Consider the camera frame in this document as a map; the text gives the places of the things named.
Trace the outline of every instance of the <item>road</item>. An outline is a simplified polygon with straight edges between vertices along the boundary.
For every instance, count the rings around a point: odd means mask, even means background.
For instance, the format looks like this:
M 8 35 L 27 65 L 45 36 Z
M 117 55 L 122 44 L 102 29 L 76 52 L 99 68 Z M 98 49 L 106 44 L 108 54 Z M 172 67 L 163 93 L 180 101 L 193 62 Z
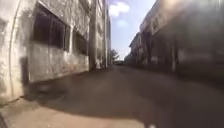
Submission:
M 66 94 L 9 121 L 9 128 L 224 128 L 224 93 L 215 85 L 131 69 L 72 75 Z

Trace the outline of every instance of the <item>sky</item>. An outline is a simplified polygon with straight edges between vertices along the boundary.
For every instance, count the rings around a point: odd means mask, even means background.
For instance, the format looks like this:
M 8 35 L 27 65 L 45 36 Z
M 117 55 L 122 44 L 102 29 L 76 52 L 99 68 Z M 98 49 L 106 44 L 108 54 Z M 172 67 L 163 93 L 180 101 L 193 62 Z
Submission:
M 111 46 L 124 59 L 129 45 L 155 0 L 108 0 L 111 18 Z

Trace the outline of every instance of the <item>utility pole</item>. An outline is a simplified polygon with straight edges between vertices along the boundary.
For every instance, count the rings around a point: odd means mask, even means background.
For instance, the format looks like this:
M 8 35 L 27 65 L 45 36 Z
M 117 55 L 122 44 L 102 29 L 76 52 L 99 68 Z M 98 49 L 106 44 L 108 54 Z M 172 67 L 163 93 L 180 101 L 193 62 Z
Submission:
M 97 0 L 92 0 L 89 24 L 89 69 L 96 69 L 96 5 Z

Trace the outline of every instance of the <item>building facade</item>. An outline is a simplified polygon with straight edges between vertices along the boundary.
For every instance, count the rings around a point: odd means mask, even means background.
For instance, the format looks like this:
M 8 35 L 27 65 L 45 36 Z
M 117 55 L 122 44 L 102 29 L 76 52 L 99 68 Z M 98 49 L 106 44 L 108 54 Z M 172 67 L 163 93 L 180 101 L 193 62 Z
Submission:
M 220 0 L 157 0 L 140 26 L 149 67 L 223 76 L 223 5 Z
M 106 67 L 106 8 L 105 0 L 1 0 L 0 101 L 24 95 L 27 83 L 88 71 L 95 62 Z

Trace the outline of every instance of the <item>window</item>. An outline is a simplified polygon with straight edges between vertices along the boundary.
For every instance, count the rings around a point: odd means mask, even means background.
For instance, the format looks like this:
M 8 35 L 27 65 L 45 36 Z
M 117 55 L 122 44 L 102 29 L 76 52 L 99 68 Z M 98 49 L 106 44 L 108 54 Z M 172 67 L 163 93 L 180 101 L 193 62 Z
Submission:
M 159 21 L 158 18 L 155 18 L 154 22 L 153 22 L 153 30 L 157 30 L 159 27 Z
M 33 40 L 37 43 L 69 51 L 69 27 L 53 13 L 37 4 Z
M 73 45 L 73 52 L 76 51 L 76 49 L 79 51 L 79 53 L 81 54 L 84 54 L 84 55 L 87 55 L 88 54 L 88 42 L 86 40 L 86 38 L 81 35 L 78 31 L 75 31 L 75 29 L 73 30 L 73 40 L 74 40 L 74 43 L 73 44 L 76 44 L 76 45 Z

